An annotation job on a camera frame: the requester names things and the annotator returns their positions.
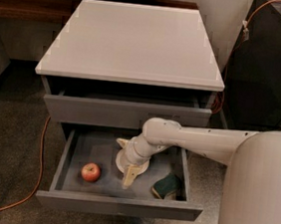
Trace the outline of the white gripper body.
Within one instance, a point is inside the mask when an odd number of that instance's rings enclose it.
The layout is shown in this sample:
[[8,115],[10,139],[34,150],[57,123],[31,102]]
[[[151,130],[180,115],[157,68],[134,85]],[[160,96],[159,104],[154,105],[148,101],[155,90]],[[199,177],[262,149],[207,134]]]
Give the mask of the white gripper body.
[[152,155],[150,151],[151,145],[142,135],[134,136],[132,139],[125,139],[122,148],[121,167],[135,165],[140,170],[147,169]]

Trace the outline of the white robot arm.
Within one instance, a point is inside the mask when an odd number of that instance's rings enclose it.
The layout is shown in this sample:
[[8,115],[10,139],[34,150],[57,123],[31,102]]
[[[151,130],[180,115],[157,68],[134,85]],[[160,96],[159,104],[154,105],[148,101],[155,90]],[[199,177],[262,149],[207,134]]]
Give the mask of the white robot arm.
[[146,171],[152,156],[181,147],[227,167],[218,224],[281,224],[281,131],[187,127],[154,117],[140,135],[117,142],[122,187]]

